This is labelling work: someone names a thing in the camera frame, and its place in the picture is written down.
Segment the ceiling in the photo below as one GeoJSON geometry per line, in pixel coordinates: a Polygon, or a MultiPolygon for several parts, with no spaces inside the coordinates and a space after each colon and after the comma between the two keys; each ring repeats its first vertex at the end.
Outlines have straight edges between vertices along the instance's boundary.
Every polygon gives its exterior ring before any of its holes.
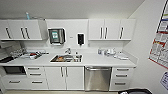
{"type": "Polygon", "coordinates": [[[0,18],[128,18],[145,0],[0,0],[0,18]]]}

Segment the cabinet handle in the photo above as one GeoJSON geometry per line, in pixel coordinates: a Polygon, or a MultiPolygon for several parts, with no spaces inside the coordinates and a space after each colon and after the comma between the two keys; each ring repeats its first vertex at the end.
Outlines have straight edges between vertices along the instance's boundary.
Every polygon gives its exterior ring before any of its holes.
{"type": "Polygon", "coordinates": [[[68,71],[67,71],[67,67],[66,67],[66,77],[68,77],[68,71]]]}
{"type": "Polygon", "coordinates": [[[61,67],[61,75],[62,75],[62,77],[63,77],[62,67],[61,67]]]}
{"type": "Polygon", "coordinates": [[[115,85],[125,85],[126,83],[115,83],[115,85]]]}
{"type": "Polygon", "coordinates": [[[122,27],[122,28],[121,28],[121,35],[120,35],[120,39],[121,39],[121,37],[122,37],[122,32],[123,32],[123,30],[124,30],[124,28],[122,27]]]}
{"type": "Polygon", "coordinates": [[[27,34],[28,39],[30,39],[29,34],[27,32],[27,28],[25,28],[25,30],[26,30],[26,34],[27,34]]]}
{"type": "Polygon", "coordinates": [[[43,83],[42,81],[33,81],[32,83],[43,83]]]}
{"type": "Polygon", "coordinates": [[[39,68],[28,68],[28,70],[39,70],[39,68]]]}
{"type": "Polygon", "coordinates": [[[105,39],[106,39],[106,37],[107,37],[107,27],[106,27],[106,34],[105,34],[105,39]]]}
{"type": "Polygon", "coordinates": [[[6,32],[8,34],[8,37],[11,39],[10,35],[9,35],[9,31],[8,31],[8,28],[6,28],[6,32]]]}
{"type": "Polygon", "coordinates": [[[20,81],[9,81],[9,83],[20,83],[20,81]]]}
{"type": "Polygon", "coordinates": [[[117,69],[118,71],[129,71],[129,69],[117,69]]]}
{"type": "Polygon", "coordinates": [[[30,74],[32,76],[40,76],[41,74],[30,74]]]}
{"type": "Polygon", "coordinates": [[[127,77],[127,75],[116,75],[116,77],[127,77]]]}
{"type": "Polygon", "coordinates": [[[90,71],[108,71],[108,70],[111,70],[111,68],[108,68],[108,69],[92,69],[92,68],[86,68],[87,70],[90,70],[90,71]]]}
{"type": "Polygon", "coordinates": [[[101,30],[101,31],[100,31],[100,34],[101,34],[100,39],[102,39],[102,27],[101,27],[100,30],[101,30]]]}
{"type": "Polygon", "coordinates": [[[23,28],[21,28],[20,30],[21,30],[21,32],[22,32],[23,38],[26,39],[25,36],[24,36],[24,33],[23,33],[23,28]]]}

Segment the dishwasher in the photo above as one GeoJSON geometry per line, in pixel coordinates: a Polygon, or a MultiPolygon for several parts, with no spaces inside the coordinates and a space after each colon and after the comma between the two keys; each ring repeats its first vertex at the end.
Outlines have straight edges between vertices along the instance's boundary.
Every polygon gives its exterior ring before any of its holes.
{"type": "Polygon", "coordinates": [[[112,67],[85,67],[85,91],[109,91],[112,67]]]}

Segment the hand sanitizer dispenser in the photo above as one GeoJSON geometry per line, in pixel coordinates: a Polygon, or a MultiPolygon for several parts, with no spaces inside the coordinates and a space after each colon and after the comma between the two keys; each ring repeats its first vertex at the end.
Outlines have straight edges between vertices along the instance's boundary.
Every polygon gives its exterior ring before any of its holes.
{"type": "Polygon", "coordinates": [[[84,44],[84,34],[78,34],[78,44],[80,46],[84,44]]]}
{"type": "Polygon", "coordinates": [[[48,29],[51,44],[64,44],[65,30],[63,28],[48,29]]]}

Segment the tile floor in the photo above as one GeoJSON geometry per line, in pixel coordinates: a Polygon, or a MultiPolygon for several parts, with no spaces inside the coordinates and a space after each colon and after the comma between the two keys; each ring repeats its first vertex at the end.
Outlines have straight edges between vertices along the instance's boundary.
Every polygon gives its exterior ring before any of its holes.
{"type": "Polygon", "coordinates": [[[117,92],[83,92],[83,91],[7,91],[5,94],[118,94],[117,92]]]}

